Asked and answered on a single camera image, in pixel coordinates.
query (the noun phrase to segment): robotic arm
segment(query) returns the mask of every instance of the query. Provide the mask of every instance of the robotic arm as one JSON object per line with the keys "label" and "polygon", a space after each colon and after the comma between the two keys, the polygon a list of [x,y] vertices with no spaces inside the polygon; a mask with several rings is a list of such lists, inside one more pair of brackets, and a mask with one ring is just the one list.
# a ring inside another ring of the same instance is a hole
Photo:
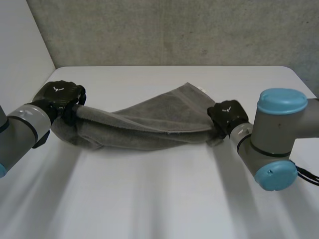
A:
{"label": "robotic arm", "polygon": [[318,177],[289,160],[297,138],[319,137],[319,99],[307,99],[297,90],[273,88],[261,93],[254,125],[237,101],[217,103],[208,109],[208,115],[220,137],[229,136],[263,189],[283,190],[298,175],[319,186]]}
{"label": "robotic arm", "polygon": [[37,93],[31,103],[23,105],[6,116],[0,107],[0,177],[31,149],[43,145],[57,117],[68,125],[75,123],[71,110],[86,100],[85,89],[72,82],[49,82]]}
{"label": "robotic arm", "polygon": [[[84,105],[85,89],[72,82],[49,82],[33,101],[6,116],[0,107],[0,177],[31,149],[43,145],[57,117],[74,125],[75,104]],[[319,186],[319,177],[289,160],[297,138],[319,137],[319,100],[292,89],[268,89],[257,103],[255,124],[249,123],[241,105],[233,101],[216,103],[208,115],[219,131],[227,135],[238,154],[267,191],[289,187],[299,175]]]}

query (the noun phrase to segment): concrete wall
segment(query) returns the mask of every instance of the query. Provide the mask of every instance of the concrete wall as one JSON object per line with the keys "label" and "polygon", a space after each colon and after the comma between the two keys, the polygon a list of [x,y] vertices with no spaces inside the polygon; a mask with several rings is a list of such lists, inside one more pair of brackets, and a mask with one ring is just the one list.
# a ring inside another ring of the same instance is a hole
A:
{"label": "concrete wall", "polygon": [[283,65],[319,95],[318,0],[27,0],[56,67]]}

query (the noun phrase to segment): black cable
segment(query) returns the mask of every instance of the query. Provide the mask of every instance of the black cable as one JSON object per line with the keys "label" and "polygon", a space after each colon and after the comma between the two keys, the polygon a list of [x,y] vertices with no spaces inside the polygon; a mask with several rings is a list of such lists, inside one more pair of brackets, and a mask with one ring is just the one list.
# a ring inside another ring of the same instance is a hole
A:
{"label": "black cable", "polygon": [[303,175],[300,174],[300,173],[298,173],[298,176],[301,177],[302,179],[306,180],[306,181],[309,182],[309,183],[312,183],[312,184],[314,184],[314,185],[316,185],[316,186],[319,186],[319,182],[317,182],[317,181],[312,181],[312,180],[310,180],[309,178],[306,178],[305,176],[303,176]]}
{"label": "black cable", "polygon": [[300,168],[298,166],[296,166],[296,169],[298,171],[299,177],[301,177],[302,179],[306,180],[307,182],[309,182],[311,184],[319,186],[319,177],[318,176],[315,176],[312,173],[310,173],[309,171],[307,171],[303,168]]}

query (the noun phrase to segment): light blue joint cap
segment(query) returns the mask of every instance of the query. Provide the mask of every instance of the light blue joint cap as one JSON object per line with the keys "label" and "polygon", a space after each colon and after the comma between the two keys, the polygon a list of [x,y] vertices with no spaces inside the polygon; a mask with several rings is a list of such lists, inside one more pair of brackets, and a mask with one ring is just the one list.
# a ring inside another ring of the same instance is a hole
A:
{"label": "light blue joint cap", "polygon": [[0,164],[0,178],[4,177],[6,173],[7,173],[7,170],[2,164]]}
{"label": "light blue joint cap", "polygon": [[307,104],[307,97],[300,91],[271,88],[260,94],[257,108],[270,115],[289,115],[302,111]]}
{"label": "light blue joint cap", "polygon": [[296,166],[290,161],[282,160],[260,168],[255,181],[266,191],[280,191],[292,185],[297,175]]}

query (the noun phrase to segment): table surface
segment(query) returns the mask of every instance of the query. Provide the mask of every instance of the table surface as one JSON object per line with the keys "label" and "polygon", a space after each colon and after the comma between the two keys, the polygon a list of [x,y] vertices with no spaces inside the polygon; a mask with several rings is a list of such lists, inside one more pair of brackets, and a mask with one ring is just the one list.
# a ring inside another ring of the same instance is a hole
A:
{"label": "table surface", "polygon": [[[314,95],[290,69],[259,66],[65,67],[49,81],[87,90],[86,105],[116,111],[186,82],[215,101],[237,99],[254,120],[272,87]],[[319,139],[291,159],[319,174]],[[0,180],[4,239],[313,239],[319,188],[298,179],[281,192],[254,181],[229,140],[159,151],[83,150],[51,134]]]}

